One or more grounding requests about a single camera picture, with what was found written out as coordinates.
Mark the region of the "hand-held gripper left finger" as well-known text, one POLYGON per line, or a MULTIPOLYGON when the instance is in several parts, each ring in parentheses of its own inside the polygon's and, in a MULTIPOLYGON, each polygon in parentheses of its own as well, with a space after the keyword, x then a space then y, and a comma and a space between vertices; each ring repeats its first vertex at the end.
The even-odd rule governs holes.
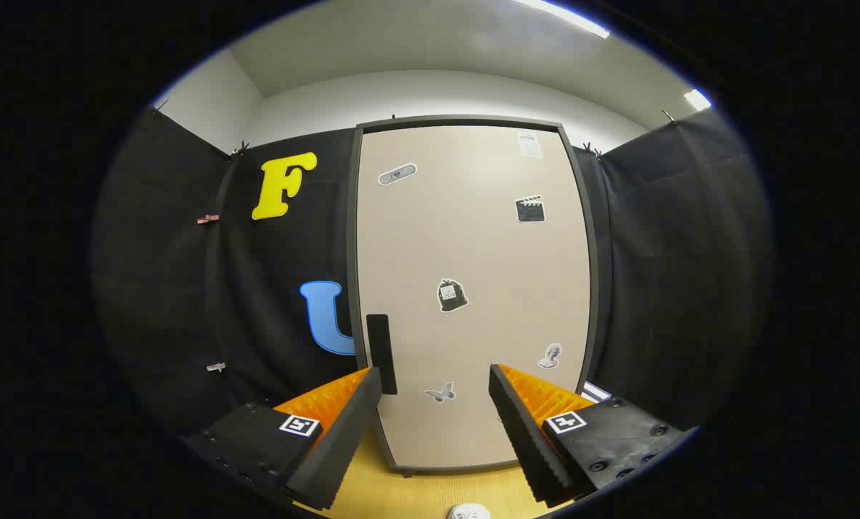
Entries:
POLYGON ((380 369, 364 368, 275 407, 243 404, 186 437, 185 445, 269 500, 325 510, 380 398, 380 369))

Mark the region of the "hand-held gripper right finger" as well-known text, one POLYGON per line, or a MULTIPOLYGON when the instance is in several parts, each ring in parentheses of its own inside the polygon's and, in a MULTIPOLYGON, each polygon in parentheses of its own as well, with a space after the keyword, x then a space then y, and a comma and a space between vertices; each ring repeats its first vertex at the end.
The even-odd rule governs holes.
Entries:
POLYGON ((490 366, 488 391, 526 483, 549 508, 610 492, 694 434, 589 382, 573 392, 502 363, 490 366))

